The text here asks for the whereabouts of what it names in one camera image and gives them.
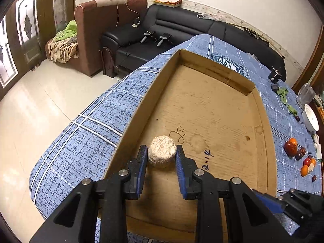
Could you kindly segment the beige round rice cake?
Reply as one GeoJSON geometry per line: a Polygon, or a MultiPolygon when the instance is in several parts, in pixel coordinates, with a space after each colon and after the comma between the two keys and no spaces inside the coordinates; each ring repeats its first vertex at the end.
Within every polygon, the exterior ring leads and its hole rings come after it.
{"type": "Polygon", "coordinates": [[[166,167],[174,159],[176,144],[166,135],[154,137],[148,148],[148,160],[154,167],[166,167]]]}

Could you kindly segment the blue plaid tablecloth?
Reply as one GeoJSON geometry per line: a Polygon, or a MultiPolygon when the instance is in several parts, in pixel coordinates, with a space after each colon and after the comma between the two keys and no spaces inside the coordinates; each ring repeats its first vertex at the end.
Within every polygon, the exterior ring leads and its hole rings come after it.
{"type": "MultiPolygon", "coordinates": [[[[322,193],[321,180],[300,177],[298,164],[284,157],[283,143],[294,135],[315,155],[311,135],[302,122],[295,122],[279,97],[270,90],[270,70],[244,50],[211,35],[197,35],[180,44],[181,49],[216,60],[256,84],[268,115],[276,149],[277,194],[296,188],[322,193]]],[[[174,50],[158,55],[134,73],[113,85],[79,114],[49,146],[33,168],[29,186],[31,199],[44,217],[49,217],[69,192],[89,177],[99,180],[113,157],[130,118],[162,66],[174,50]]]]}

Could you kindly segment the dark red jujube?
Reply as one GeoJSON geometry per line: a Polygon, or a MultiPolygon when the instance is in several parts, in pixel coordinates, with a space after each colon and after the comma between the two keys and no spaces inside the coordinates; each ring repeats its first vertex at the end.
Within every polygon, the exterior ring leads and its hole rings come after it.
{"type": "Polygon", "coordinates": [[[302,153],[300,151],[297,151],[297,154],[295,155],[295,159],[299,161],[303,157],[302,153]]]}

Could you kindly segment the white bowl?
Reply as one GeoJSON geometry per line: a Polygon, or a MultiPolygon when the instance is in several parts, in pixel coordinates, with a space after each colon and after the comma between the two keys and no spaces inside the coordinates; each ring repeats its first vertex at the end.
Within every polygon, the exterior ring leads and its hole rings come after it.
{"type": "Polygon", "coordinates": [[[302,112],[302,117],[304,120],[304,124],[306,129],[310,132],[317,132],[319,130],[319,123],[317,117],[312,110],[312,108],[308,105],[304,105],[304,110],[302,112]]]}

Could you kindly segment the red flat box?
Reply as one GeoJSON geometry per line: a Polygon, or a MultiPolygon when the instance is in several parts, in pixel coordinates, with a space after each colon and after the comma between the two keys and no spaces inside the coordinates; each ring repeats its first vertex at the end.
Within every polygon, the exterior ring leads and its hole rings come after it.
{"type": "Polygon", "coordinates": [[[176,8],[179,7],[182,0],[154,0],[153,4],[162,5],[166,7],[176,8]]]}

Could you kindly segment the orange tangerine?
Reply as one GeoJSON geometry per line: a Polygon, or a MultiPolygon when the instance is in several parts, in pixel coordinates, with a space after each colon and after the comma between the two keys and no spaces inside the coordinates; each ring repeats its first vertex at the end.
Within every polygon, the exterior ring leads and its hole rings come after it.
{"type": "Polygon", "coordinates": [[[300,169],[300,174],[302,177],[305,177],[308,174],[309,167],[308,165],[303,165],[302,168],[300,169]]]}

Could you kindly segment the red tomato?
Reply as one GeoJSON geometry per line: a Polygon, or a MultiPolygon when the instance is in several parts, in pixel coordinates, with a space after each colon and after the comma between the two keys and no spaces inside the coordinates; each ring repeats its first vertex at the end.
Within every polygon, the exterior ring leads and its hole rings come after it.
{"type": "Polygon", "coordinates": [[[297,146],[290,141],[285,142],[283,148],[289,157],[295,157],[298,152],[297,146]]]}

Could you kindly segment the small black device on table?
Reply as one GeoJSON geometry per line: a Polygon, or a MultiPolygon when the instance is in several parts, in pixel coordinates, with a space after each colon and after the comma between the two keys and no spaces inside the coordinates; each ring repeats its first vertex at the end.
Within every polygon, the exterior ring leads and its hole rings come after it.
{"type": "Polygon", "coordinates": [[[269,80],[273,83],[273,84],[277,84],[278,81],[281,79],[282,75],[280,73],[279,70],[275,69],[274,67],[272,67],[271,72],[268,76],[269,80]]]}

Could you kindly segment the shallow cardboard box tray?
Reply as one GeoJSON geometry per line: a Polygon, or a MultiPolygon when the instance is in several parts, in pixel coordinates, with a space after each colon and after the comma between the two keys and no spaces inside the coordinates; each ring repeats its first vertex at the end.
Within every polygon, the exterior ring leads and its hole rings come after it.
{"type": "MultiPolygon", "coordinates": [[[[216,178],[241,178],[276,194],[270,122],[255,84],[235,71],[184,49],[155,73],[131,117],[106,174],[122,169],[141,145],[167,135],[216,178]]],[[[143,193],[126,203],[129,232],[167,242],[194,242],[197,202],[180,192],[175,163],[149,165],[143,193]]]]}

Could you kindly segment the black handheld gripper on sofa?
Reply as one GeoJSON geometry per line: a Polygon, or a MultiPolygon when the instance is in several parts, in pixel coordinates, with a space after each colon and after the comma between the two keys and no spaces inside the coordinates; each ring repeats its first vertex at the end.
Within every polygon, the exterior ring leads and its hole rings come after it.
{"type": "Polygon", "coordinates": [[[140,41],[141,44],[144,44],[146,42],[146,40],[148,40],[148,39],[154,39],[154,40],[156,40],[156,38],[155,38],[155,31],[152,31],[152,32],[147,31],[143,35],[144,35],[144,37],[140,41]]]}

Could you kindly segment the wooden glass door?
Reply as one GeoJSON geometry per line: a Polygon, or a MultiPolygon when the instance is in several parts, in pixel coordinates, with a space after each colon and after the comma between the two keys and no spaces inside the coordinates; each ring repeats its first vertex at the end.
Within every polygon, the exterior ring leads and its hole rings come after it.
{"type": "Polygon", "coordinates": [[[45,45],[74,19],[75,0],[14,0],[1,17],[1,97],[46,58],[45,45]]]}

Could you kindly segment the beige patterned blanket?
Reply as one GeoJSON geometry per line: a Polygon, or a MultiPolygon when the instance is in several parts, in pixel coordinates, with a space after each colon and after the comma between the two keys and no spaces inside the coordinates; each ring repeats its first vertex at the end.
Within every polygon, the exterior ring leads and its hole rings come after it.
{"type": "Polygon", "coordinates": [[[47,58],[55,63],[65,64],[73,58],[79,58],[77,36],[56,42],[50,40],[45,49],[47,58]]]}

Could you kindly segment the green leafy vegetable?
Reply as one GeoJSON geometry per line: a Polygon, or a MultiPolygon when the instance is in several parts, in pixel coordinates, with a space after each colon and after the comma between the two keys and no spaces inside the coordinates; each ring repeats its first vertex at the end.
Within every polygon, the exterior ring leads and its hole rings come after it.
{"type": "Polygon", "coordinates": [[[281,102],[286,108],[288,109],[289,113],[292,114],[294,117],[298,116],[297,110],[291,106],[291,104],[288,103],[287,95],[288,95],[288,90],[287,88],[284,87],[279,87],[275,93],[279,96],[281,99],[281,102]]]}

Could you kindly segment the black leather sofa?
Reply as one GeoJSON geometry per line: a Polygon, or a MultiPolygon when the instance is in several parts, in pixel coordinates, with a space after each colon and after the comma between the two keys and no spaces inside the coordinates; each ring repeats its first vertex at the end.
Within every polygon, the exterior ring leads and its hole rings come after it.
{"type": "Polygon", "coordinates": [[[180,7],[151,5],[136,28],[131,24],[125,24],[109,29],[102,35],[100,44],[102,52],[112,57],[116,69],[132,72],[158,54],[180,45],[195,35],[202,34],[212,35],[245,53],[256,56],[257,60],[268,69],[274,67],[279,70],[281,79],[286,80],[287,72],[283,57],[276,53],[268,42],[258,38],[255,32],[240,29],[223,21],[215,21],[203,14],[180,7]],[[143,34],[147,31],[155,31],[156,40],[148,39],[141,44],[143,34]],[[157,47],[159,36],[163,33],[171,34],[170,41],[157,47]]]}

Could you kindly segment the clear plastic container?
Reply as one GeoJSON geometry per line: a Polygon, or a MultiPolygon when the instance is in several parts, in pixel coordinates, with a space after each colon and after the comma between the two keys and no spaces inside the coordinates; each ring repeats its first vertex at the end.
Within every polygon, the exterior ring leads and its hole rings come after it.
{"type": "Polygon", "coordinates": [[[304,110],[305,104],[309,104],[315,97],[316,93],[309,83],[304,84],[298,91],[296,102],[304,110]]]}

